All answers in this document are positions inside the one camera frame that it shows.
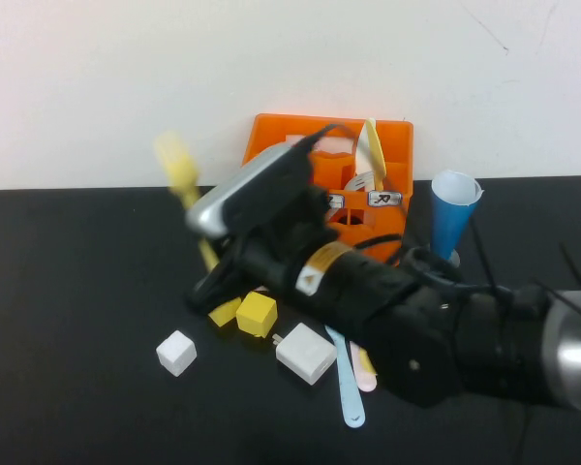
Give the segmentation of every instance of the black tabletop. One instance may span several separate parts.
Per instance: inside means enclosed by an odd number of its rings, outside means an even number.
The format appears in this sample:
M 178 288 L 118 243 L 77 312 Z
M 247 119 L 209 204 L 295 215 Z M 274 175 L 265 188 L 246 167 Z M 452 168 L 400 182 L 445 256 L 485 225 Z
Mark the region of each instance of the black tabletop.
M 572 288 L 557 243 L 581 267 L 581 177 L 481 184 L 498 281 Z M 430 214 L 416 182 L 410 221 L 426 237 Z M 482 281 L 467 235 L 458 250 Z M 348 429 L 335 367 L 308 387 L 270 341 L 186 311 L 203 273 L 165 189 L 0 192 L 0 463 L 511 462 L 515 403 L 465 395 L 422 410 L 378 388 L 363 395 L 365 425 Z M 272 332 L 298 322 L 324 334 L 283 306 Z M 198 350 L 179 378 L 155 353 L 176 329 Z M 520 461 L 581 463 L 581 414 L 532 408 Z

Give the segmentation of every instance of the orange plastic container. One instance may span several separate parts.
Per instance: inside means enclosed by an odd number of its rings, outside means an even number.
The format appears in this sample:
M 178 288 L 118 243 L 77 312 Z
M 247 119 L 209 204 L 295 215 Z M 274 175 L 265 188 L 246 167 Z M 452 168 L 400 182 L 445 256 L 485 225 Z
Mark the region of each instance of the orange plastic container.
M 326 118 L 316 116 L 295 116 L 286 114 L 259 114 L 252 128 L 243 164 L 257 157 L 265 148 L 286 140 L 289 135 L 308 136 L 329 123 L 343 123 L 359 135 L 364 125 L 363 119 Z M 385 186 L 402 195 L 402 204 L 409 208 L 413 194 L 413 124 L 406 121 L 377 121 L 377 133 L 381 141 L 387 180 Z M 346 133 L 334 129 L 330 137 L 346 137 Z M 340 232 L 340 240 L 354 244 L 383 234 L 402 233 L 405 230 L 405 216 L 398 206 L 374 206 L 379 202 L 379 194 L 387 192 L 343 191 L 342 188 L 355 174 L 353 154 L 312 153 L 314 183 L 326 188 L 343 206 L 330 219 L 329 224 Z M 385 243 L 366 249 L 364 253 L 384 262 L 398 247 L 398 243 Z

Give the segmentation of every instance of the blue cone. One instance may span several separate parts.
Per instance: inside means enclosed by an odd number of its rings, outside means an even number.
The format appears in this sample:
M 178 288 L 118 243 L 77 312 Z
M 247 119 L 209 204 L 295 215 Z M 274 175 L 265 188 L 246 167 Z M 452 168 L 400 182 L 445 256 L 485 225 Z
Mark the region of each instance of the blue cone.
M 472 177 L 451 170 L 437 174 L 431 187 L 433 233 L 430 248 L 442 259 L 449 260 L 483 191 Z

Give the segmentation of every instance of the white plug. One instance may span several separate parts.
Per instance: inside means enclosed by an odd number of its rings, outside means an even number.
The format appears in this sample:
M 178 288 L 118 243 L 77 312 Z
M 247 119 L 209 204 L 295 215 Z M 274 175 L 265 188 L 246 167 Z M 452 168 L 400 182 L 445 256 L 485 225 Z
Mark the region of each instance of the white plug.
M 309 385 L 313 385 L 338 355 L 336 348 L 300 323 L 275 350 L 275 357 Z
M 167 371 L 178 376 L 196 359 L 196 346 L 189 337 L 176 330 L 159 345 L 157 357 Z

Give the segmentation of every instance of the white wall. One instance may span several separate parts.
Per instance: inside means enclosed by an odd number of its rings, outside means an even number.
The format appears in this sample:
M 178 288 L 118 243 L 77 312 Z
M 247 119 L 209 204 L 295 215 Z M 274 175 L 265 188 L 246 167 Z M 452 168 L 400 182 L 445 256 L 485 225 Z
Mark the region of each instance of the white wall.
M 0 188 L 165 185 L 166 128 L 219 182 L 263 111 L 406 118 L 416 178 L 581 174 L 581 0 L 0 0 Z

